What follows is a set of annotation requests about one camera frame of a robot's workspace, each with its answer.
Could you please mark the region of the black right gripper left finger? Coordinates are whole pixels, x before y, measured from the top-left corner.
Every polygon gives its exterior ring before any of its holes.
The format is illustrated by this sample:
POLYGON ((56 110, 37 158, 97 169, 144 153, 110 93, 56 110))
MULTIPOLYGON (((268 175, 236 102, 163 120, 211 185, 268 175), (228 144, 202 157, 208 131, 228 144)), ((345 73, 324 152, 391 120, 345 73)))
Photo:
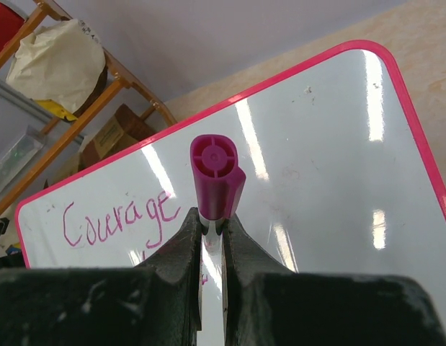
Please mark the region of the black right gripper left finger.
POLYGON ((0 345, 195 345, 202 328, 202 226, 135 267, 27 269, 0 258, 0 345))

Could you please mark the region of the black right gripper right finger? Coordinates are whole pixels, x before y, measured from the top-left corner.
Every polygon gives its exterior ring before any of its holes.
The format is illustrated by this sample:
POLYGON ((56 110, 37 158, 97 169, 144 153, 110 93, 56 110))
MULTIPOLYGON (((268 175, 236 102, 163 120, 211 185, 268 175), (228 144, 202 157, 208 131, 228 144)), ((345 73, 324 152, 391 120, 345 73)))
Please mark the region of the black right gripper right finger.
POLYGON ((227 345, 446 345, 427 292, 394 275, 296 273, 221 227, 227 345))

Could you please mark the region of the magenta-capped whiteboard marker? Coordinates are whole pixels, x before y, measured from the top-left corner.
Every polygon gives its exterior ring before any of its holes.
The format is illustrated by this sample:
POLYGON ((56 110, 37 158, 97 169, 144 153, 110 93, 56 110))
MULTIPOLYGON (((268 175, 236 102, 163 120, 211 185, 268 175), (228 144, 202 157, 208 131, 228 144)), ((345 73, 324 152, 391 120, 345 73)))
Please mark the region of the magenta-capped whiteboard marker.
POLYGON ((246 174, 238 165, 235 144, 222 135, 196 137, 190 146, 190 163, 204 245, 214 253, 219 249, 223 224, 236 213, 246 174))

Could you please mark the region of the pink-framed whiteboard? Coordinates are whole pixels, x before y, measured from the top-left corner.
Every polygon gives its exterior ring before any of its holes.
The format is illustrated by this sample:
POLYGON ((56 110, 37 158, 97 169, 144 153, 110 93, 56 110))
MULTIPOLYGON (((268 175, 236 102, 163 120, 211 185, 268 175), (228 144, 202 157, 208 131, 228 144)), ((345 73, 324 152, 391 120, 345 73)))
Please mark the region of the pink-framed whiteboard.
POLYGON ((22 201, 26 266, 132 267, 196 205, 189 148, 229 137, 237 215, 296 272, 403 275, 446 331, 446 187, 391 53, 333 47, 22 201))

